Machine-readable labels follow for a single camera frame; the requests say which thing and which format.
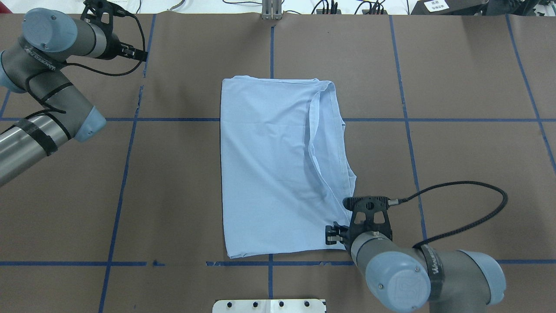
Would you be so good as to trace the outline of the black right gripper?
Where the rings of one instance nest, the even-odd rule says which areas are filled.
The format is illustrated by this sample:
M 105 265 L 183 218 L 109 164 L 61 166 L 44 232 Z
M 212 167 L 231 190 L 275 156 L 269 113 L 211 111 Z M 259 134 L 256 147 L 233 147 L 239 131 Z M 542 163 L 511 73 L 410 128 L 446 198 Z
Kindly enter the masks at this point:
M 348 197 L 343 199 L 344 208 L 352 212 L 350 224 L 340 225 L 334 222 L 325 228 L 325 244 L 341 243 L 346 249 L 351 248 L 355 239 L 367 232 L 377 232 L 387 239 L 393 239 L 388 209 L 391 199 L 385 196 Z

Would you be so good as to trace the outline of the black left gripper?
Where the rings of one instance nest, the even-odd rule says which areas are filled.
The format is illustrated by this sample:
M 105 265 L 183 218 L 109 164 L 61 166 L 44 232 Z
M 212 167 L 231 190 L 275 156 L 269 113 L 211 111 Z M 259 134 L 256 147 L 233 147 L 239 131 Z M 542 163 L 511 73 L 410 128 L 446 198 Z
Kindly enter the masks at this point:
M 95 34 L 95 45 L 89 57 L 112 60 L 121 56 L 139 62 L 147 61 L 149 53 L 146 51 L 145 35 L 137 16 L 108 0 L 84 0 L 83 4 L 85 8 L 81 20 L 87 22 Z M 131 17 L 136 21 L 142 38 L 142 48 L 135 48 L 119 39 L 114 32 L 115 17 Z

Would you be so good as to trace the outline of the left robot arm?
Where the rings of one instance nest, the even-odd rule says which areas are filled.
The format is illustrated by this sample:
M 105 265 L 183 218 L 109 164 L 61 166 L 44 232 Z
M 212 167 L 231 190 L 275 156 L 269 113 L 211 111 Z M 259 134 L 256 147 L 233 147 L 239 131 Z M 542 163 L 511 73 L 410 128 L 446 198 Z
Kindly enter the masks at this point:
M 64 12 L 26 12 L 22 34 L 1 52 L 1 86 L 27 93 L 41 107 L 1 133 L 2 186 L 54 154 L 70 140 L 84 142 L 106 126 L 105 117 L 62 73 L 71 56 L 98 60 L 148 59 L 139 18 L 107 0 L 86 0 L 76 19 Z

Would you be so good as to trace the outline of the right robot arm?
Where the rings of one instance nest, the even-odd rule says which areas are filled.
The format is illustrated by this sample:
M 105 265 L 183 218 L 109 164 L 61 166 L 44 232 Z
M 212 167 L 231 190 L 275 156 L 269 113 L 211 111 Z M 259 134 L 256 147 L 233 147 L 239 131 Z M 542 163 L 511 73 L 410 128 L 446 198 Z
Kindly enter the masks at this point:
M 349 225 L 326 226 L 326 244 L 341 243 L 364 276 L 368 289 L 396 313 L 429 305 L 431 313 L 485 313 L 506 292 L 506 275 L 488 254 L 437 251 L 428 244 L 402 248 L 393 243 L 387 215 L 395 200 L 348 197 Z

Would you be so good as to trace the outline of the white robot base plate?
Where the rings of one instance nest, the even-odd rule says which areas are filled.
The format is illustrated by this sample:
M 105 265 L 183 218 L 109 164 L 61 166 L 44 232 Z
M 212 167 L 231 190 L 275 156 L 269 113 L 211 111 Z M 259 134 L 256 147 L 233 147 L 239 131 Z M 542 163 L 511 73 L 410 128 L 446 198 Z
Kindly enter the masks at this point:
M 218 300 L 213 313 L 327 313 L 321 299 Z

